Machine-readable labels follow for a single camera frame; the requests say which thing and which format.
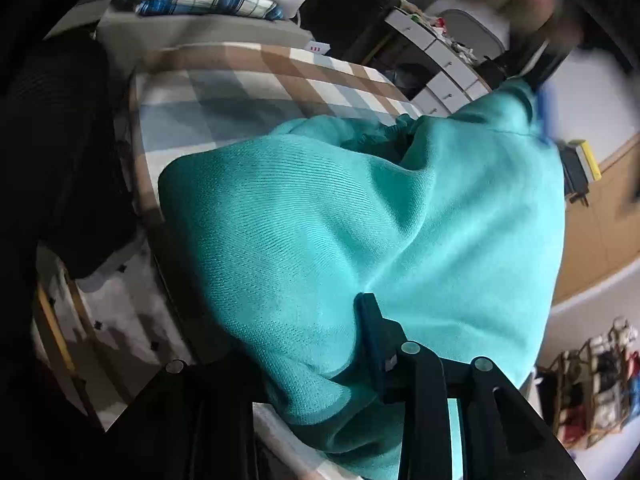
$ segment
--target wall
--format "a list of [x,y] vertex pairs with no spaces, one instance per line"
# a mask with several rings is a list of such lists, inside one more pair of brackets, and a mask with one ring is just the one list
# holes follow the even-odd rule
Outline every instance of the wall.
[[598,162],[640,131],[638,104],[611,54],[575,50],[549,81],[557,136],[587,139]]

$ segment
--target wooden cabinet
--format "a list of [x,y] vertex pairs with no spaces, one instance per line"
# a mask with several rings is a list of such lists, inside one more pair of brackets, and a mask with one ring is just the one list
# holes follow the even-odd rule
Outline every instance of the wooden cabinet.
[[476,81],[469,88],[465,90],[465,93],[472,101],[481,98],[483,95],[487,95],[489,90],[482,81]]
[[449,112],[457,112],[466,105],[469,98],[458,86],[444,73],[440,72],[427,83],[427,88],[444,104]]
[[449,110],[436,98],[428,88],[423,88],[420,93],[411,100],[411,104],[420,108],[425,115],[431,117],[447,117]]
[[420,50],[424,50],[436,41],[433,34],[430,34],[424,27],[415,23],[400,10],[392,10],[391,14],[385,18],[385,21],[412,43],[415,43]]
[[629,197],[636,186],[638,136],[601,164],[602,179],[590,185],[589,207],[566,210],[564,253],[554,304],[587,290],[640,256],[640,205]]
[[466,90],[478,81],[476,73],[441,41],[434,41],[425,52],[440,65],[463,90]]

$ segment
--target checkered fabric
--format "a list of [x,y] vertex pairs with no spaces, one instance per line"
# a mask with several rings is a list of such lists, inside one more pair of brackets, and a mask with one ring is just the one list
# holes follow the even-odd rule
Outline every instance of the checkered fabric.
[[232,14],[271,21],[284,19],[282,9],[273,0],[143,0],[136,12],[141,16]]
[[176,158],[330,115],[394,124],[422,115],[377,70],[306,50],[255,43],[184,46],[150,54],[130,89],[143,213],[161,221],[158,177]]

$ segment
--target white drawer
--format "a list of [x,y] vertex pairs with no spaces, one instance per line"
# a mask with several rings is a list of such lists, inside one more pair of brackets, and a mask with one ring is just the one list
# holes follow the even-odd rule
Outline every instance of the white drawer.
[[482,81],[476,81],[469,88],[466,89],[466,94],[472,101],[481,98],[483,95],[487,95],[489,91],[486,86],[482,84]]
[[391,11],[385,21],[395,30],[403,34],[409,41],[416,44],[421,50],[427,48],[431,43],[436,41],[433,34],[428,32],[424,27],[415,23],[409,16],[400,10]]
[[427,83],[427,87],[434,95],[453,113],[469,102],[466,95],[444,72],[440,72],[436,77]]
[[435,41],[426,53],[443,67],[463,90],[469,88],[478,79],[476,73],[441,41]]
[[428,88],[423,89],[416,97],[411,99],[411,104],[420,108],[423,114],[431,117],[449,116],[449,110],[438,101],[437,97]]

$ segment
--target wooden board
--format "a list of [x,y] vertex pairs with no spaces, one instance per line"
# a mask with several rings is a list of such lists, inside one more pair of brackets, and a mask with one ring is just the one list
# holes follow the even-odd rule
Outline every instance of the wooden board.
[[640,256],[640,205],[629,203],[640,170],[639,140],[635,136],[600,165],[602,179],[590,186],[589,207],[579,202],[567,206],[554,304],[596,285]]

